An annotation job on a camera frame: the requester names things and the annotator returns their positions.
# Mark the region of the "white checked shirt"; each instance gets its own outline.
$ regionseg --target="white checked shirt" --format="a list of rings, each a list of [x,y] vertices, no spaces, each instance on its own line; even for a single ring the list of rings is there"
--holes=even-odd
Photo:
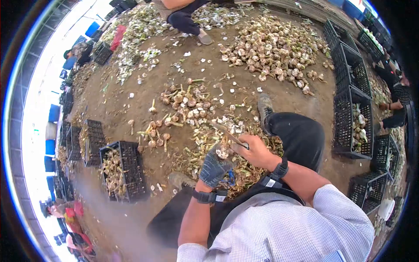
[[[331,184],[313,206],[257,194],[227,216],[211,248],[183,244],[177,261],[365,261],[374,239],[366,214]]]

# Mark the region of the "work glove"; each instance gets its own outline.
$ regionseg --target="work glove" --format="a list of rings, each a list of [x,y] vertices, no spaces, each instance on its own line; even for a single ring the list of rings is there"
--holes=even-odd
[[[202,165],[199,179],[201,179],[207,186],[216,187],[218,183],[224,178],[225,173],[234,167],[234,164],[230,160],[221,159],[215,152],[219,144],[215,144],[212,149],[207,153]]]

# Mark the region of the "white container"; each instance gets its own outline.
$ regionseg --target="white container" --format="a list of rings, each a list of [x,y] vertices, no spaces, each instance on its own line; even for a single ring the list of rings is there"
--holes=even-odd
[[[395,204],[396,202],[394,201],[394,199],[384,199],[383,201],[381,201],[381,205],[378,208],[378,215],[385,221],[387,221],[390,218]]]
[[[45,128],[45,139],[55,139],[57,137],[57,124],[48,122]]]

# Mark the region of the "muddy boot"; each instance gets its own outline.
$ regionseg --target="muddy boot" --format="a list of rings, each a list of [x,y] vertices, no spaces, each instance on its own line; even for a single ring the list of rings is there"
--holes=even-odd
[[[372,56],[371,56],[371,54],[368,54],[368,56],[367,56],[367,62],[368,62],[368,64],[370,64],[370,66],[372,67],[372,68],[374,68],[375,67],[375,63],[374,63],[374,60],[372,59]]]
[[[261,94],[259,96],[258,110],[260,114],[261,128],[263,132],[269,136],[272,136],[272,134],[267,131],[266,123],[265,123],[266,117],[270,113],[274,112],[273,107],[272,107],[272,101],[267,94]]]
[[[179,190],[183,187],[195,187],[197,185],[194,180],[188,178],[185,174],[176,171],[169,174],[169,182]]]

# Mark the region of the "wrist strap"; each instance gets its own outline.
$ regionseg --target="wrist strap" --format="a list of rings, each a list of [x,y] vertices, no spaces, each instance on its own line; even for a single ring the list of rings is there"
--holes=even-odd
[[[213,192],[198,192],[194,188],[192,190],[192,196],[198,201],[200,204],[209,204],[209,203],[216,203],[216,202],[223,202],[225,197],[227,196],[227,190],[217,190]]]

